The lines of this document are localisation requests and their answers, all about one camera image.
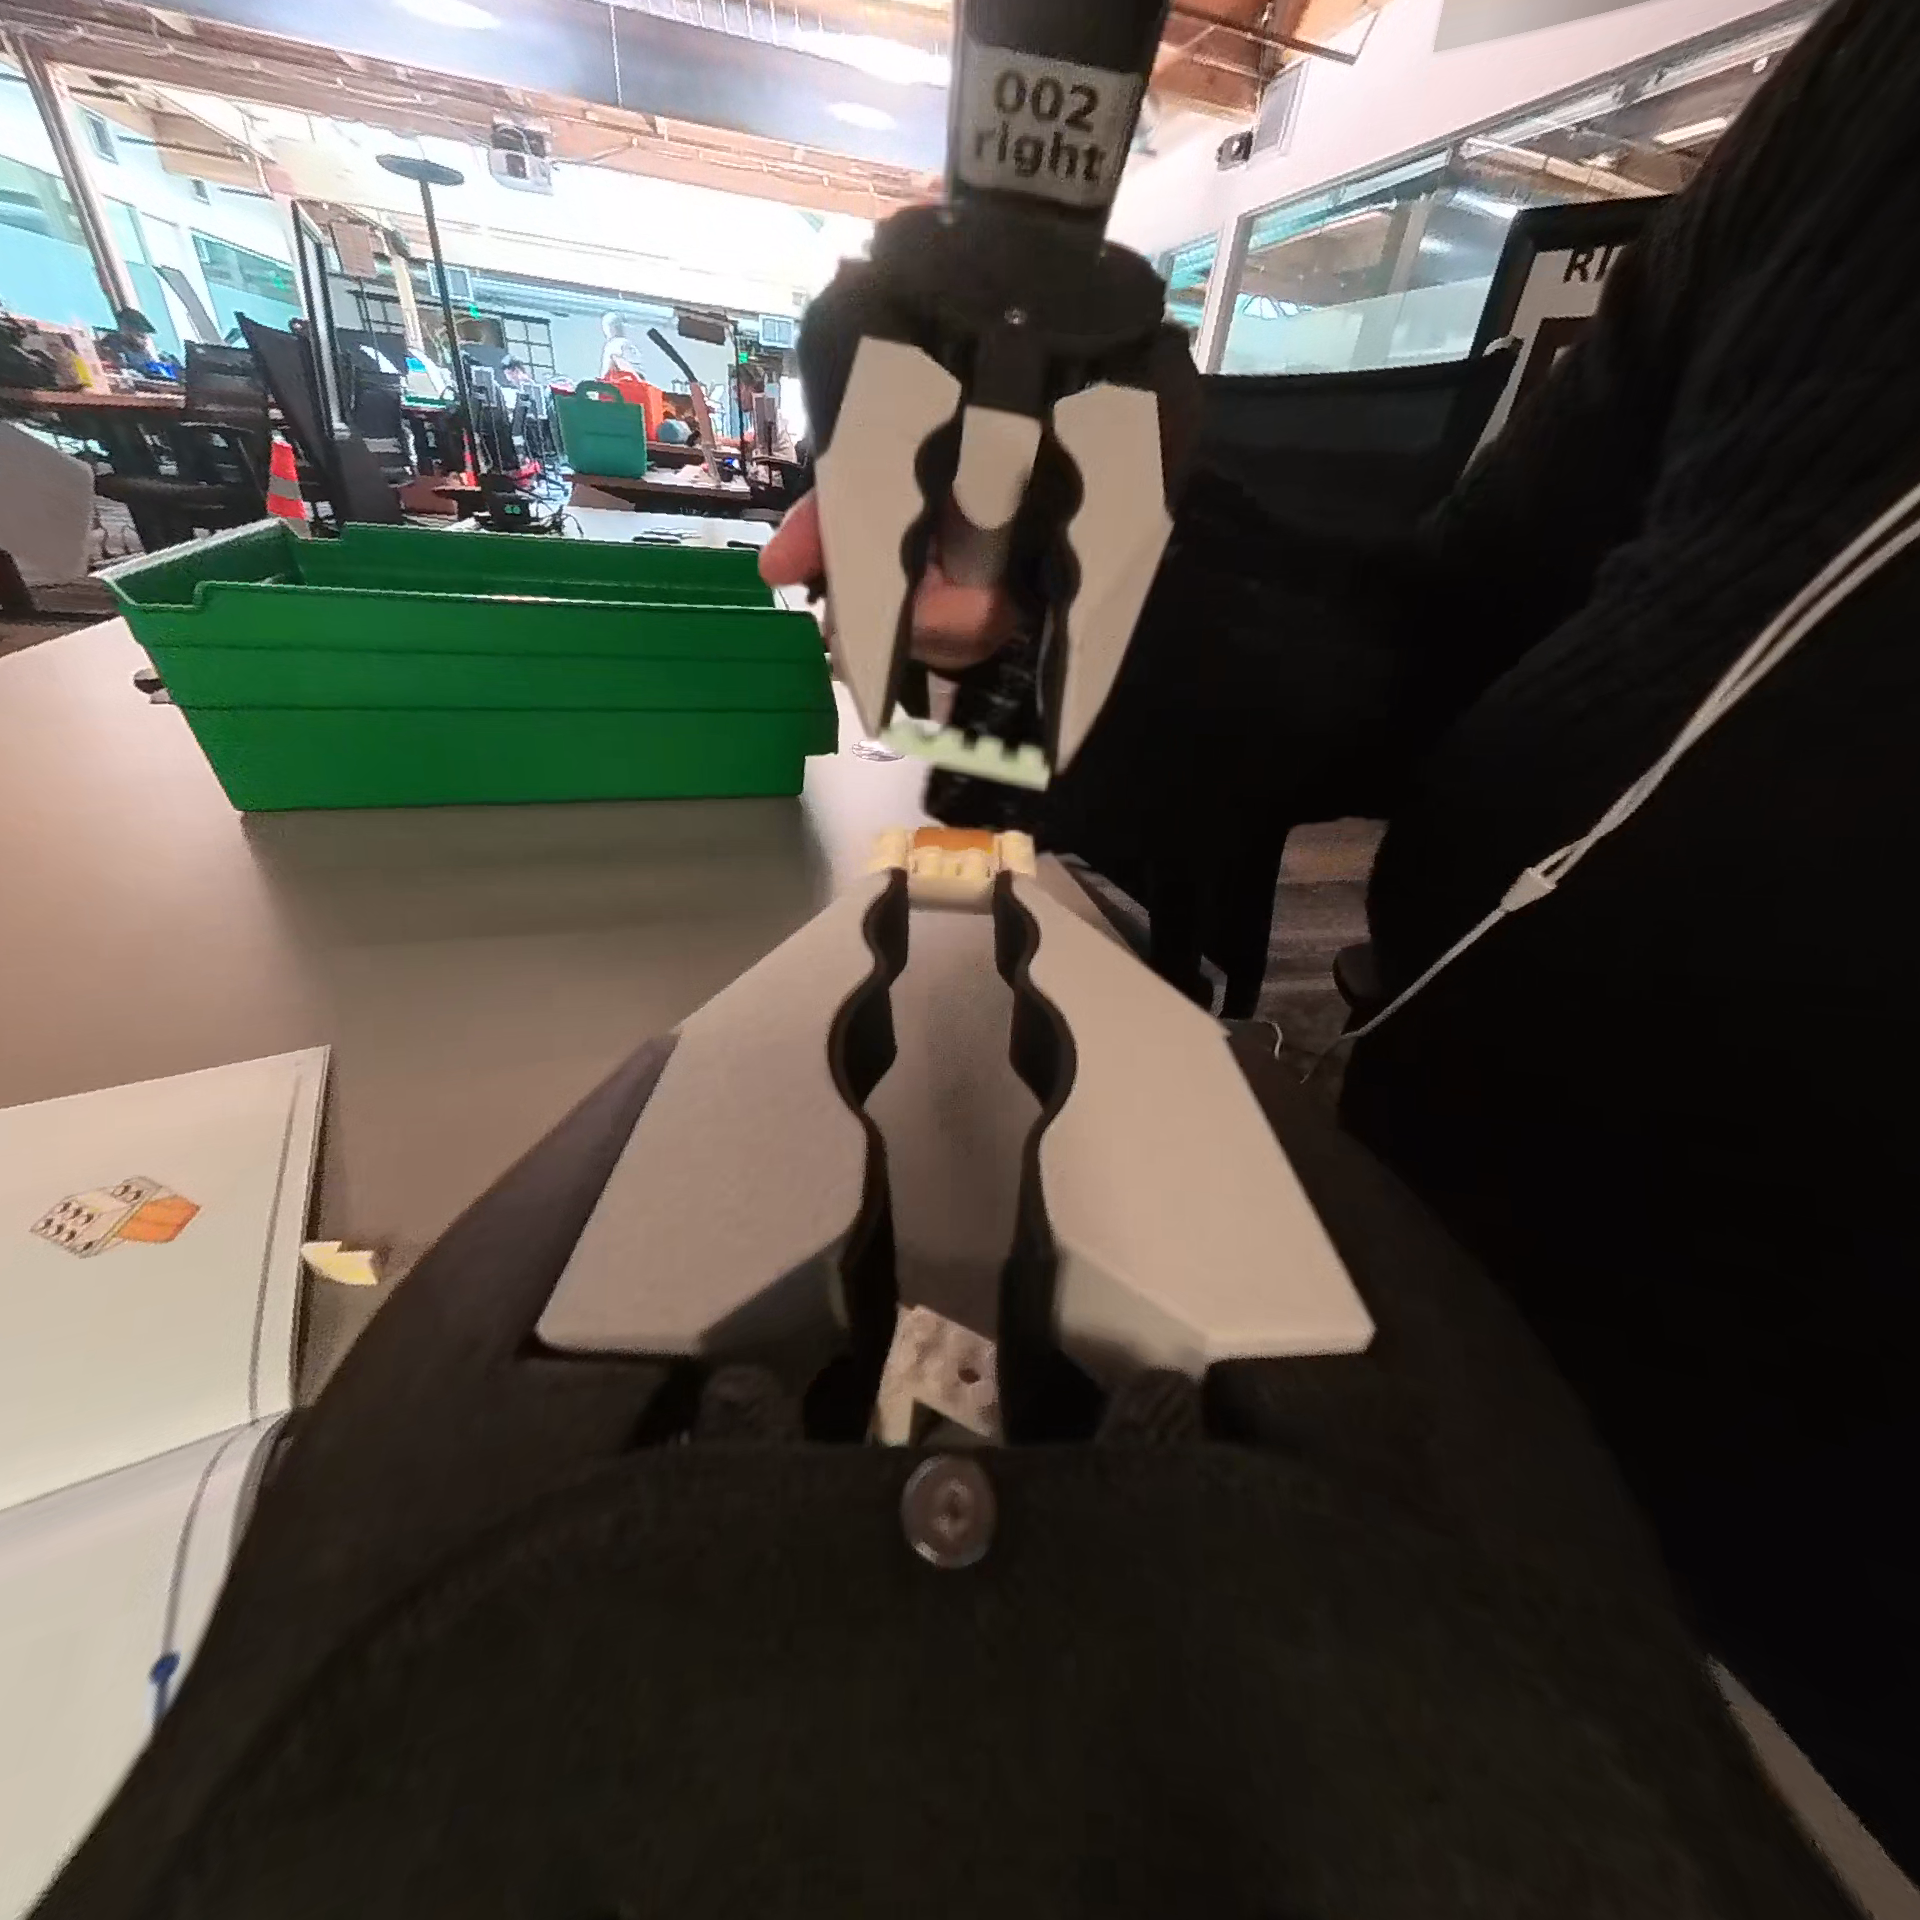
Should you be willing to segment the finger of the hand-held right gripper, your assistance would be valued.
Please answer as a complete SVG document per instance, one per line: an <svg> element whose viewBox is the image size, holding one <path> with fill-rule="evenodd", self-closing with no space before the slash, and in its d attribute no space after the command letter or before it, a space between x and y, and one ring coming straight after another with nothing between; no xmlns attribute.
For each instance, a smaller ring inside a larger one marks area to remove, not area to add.
<svg viewBox="0 0 1920 1920"><path fill-rule="evenodd" d="M828 450L816 456L816 528L828 594L828 665L868 736L889 727L905 626L919 592L924 488L919 456L957 416L963 381L894 339L862 339Z"/></svg>
<svg viewBox="0 0 1920 1920"><path fill-rule="evenodd" d="M1054 770L1070 770L1115 693L1140 602L1172 541L1157 387L1085 381L1054 402L1081 503L1070 515L1070 602L1054 615Z"/></svg>

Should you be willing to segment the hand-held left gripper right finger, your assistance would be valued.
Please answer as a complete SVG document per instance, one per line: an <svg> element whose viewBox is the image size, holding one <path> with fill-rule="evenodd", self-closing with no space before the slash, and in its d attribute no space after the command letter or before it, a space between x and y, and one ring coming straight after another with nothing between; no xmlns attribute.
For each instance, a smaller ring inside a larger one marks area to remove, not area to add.
<svg viewBox="0 0 1920 1920"><path fill-rule="evenodd" d="M1226 1032L1034 878L995 879L1010 1058L1034 1095L999 1263L999 1433L1085 1433L1122 1377L1369 1350Z"/></svg>

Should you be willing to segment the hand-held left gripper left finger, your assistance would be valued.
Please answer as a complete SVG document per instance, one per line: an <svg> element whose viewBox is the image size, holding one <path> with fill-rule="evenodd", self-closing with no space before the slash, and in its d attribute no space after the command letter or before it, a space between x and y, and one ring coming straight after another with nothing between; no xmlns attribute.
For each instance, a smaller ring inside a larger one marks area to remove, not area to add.
<svg viewBox="0 0 1920 1920"><path fill-rule="evenodd" d="M773 1369L810 1433L875 1433L894 1226L868 1095L894 1068L894 974L905 878L875 865L660 1040L547 1350Z"/></svg>

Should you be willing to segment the light green lego plate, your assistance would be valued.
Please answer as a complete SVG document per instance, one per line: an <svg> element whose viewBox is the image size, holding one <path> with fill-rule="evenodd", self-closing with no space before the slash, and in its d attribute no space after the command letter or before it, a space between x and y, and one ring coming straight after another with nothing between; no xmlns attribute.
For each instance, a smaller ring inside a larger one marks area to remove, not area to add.
<svg viewBox="0 0 1920 1920"><path fill-rule="evenodd" d="M957 781L995 781L995 787L1020 787L1020 791L1054 787L1048 745L999 745L999 736L970 736L970 727L947 727L924 712L889 712L889 727L875 745L894 758L924 758L933 770L957 770Z"/></svg>

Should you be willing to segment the white lego piece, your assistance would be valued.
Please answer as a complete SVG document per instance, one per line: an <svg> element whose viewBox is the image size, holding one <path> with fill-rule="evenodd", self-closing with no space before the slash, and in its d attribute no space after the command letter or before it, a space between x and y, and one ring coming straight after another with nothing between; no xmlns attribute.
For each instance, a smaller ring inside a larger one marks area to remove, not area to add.
<svg viewBox="0 0 1920 1920"><path fill-rule="evenodd" d="M984 1450L999 1443L999 1350L944 1309L894 1309L868 1443L919 1450L947 1426Z"/></svg>

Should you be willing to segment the white and orange lego assembly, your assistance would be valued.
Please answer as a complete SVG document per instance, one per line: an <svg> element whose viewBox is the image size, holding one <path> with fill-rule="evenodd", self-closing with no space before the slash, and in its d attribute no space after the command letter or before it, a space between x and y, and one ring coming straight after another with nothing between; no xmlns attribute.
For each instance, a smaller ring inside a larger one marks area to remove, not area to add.
<svg viewBox="0 0 1920 1920"><path fill-rule="evenodd" d="M984 909L999 878L1034 878L1029 834L875 834L868 878L905 879L905 903Z"/></svg>

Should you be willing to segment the green plastic bin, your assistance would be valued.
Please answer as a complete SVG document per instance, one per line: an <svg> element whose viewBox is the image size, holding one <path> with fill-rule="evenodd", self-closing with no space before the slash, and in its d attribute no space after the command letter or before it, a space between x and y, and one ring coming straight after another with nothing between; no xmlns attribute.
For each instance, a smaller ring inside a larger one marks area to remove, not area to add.
<svg viewBox="0 0 1920 1920"><path fill-rule="evenodd" d="M239 814L789 801L840 753L753 541L247 524L105 581Z"/></svg>

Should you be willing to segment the person's right hand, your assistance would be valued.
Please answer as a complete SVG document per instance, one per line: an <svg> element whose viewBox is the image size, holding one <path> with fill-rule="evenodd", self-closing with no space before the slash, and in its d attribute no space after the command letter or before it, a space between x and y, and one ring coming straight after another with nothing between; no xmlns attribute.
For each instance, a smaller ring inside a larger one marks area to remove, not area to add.
<svg viewBox="0 0 1920 1920"><path fill-rule="evenodd" d="M779 528L755 555L755 581L765 592L823 592L816 495L805 495L779 515ZM947 581L944 541L924 541L924 574L919 574L919 594L909 594L909 665L924 665L933 677L963 677L963 671L995 665L995 650L1010 650L1010 634L1017 634L1010 592Z"/></svg>

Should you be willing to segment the black mesh office chair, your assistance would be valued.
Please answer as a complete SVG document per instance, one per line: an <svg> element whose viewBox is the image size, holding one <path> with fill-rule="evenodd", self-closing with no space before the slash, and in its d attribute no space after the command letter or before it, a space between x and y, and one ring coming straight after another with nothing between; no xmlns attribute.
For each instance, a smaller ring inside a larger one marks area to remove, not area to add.
<svg viewBox="0 0 1920 1920"><path fill-rule="evenodd" d="M1524 339L1420 369L1207 374L1193 475L1226 475L1254 511L1311 538L1398 538L1464 475L1517 369ZM1226 1026L1259 1012L1296 825L1234 834L1198 898L1198 956L1222 974Z"/></svg>

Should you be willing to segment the green tote bag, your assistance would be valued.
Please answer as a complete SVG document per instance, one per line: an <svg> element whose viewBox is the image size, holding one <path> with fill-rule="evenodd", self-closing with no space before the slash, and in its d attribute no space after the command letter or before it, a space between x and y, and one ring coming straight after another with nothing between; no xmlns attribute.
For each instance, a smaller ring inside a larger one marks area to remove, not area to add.
<svg viewBox="0 0 1920 1920"><path fill-rule="evenodd" d="M566 468L649 475L649 402L615 381L550 387Z"/></svg>

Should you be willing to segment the framed marker sign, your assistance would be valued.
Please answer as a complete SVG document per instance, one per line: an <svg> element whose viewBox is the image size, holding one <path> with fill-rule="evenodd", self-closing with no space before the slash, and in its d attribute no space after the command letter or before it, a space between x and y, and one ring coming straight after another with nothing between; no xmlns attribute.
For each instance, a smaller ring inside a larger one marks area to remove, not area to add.
<svg viewBox="0 0 1920 1920"><path fill-rule="evenodd" d="M1527 398L1550 374L1550 363L1587 331L1614 267L1640 243L1640 229L1663 207L1667 197L1655 191L1655 197L1524 207L1510 222L1471 363L1517 346L1517 369L1477 444L1495 444L1517 398Z"/></svg>

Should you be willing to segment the person's torso black sweater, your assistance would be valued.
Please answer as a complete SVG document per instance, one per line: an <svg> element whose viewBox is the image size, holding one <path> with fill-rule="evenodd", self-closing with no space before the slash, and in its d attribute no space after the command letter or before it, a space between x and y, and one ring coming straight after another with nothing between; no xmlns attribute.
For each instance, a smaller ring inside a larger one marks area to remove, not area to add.
<svg viewBox="0 0 1920 1920"><path fill-rule="evenodd" d="M1920 16L1825 6L1420 555L1348 1129L1913 1875Z"/></svg>

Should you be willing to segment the black floor lamp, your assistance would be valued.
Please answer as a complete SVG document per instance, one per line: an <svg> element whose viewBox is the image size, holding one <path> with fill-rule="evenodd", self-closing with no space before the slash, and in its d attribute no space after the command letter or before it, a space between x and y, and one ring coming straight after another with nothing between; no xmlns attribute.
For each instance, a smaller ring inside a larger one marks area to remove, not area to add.
<svg viewBox="0 0 1920 1920"><path fill-rule="evenodd" d="M461 339L457 339L457 298L452 298L452 267L442 267L442 216L431 216L431 191L461 187L461 168L452 168L431 154L373 154L373 168L418 187L431 298L442 298L442 346L452 346L452 374L457 374L457 475L470 475L477 468L470 369L461 369Z"/></svg>

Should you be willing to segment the open instruction booklet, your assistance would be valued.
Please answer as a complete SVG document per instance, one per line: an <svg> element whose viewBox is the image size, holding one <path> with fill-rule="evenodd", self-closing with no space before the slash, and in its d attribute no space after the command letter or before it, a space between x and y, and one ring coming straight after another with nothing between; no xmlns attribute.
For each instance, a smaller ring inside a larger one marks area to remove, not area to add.
<svg viewBox="0 0 1920 1920"><path fill-rule="evenodd" d="M4 1853L85 1821L197 1662L291 1414L331 1050L0 1110Z"/></svg>

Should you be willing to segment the white panel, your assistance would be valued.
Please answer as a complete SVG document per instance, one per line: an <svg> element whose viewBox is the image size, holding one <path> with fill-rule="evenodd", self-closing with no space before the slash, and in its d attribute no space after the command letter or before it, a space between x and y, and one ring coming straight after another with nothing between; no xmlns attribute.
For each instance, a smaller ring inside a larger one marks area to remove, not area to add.
<svg viewBox="0 0 1920 1920"><path fill-rule="evenodd" d="M0 416L0 555L22 592L67 592L93 555L93 468Z"/></svg>

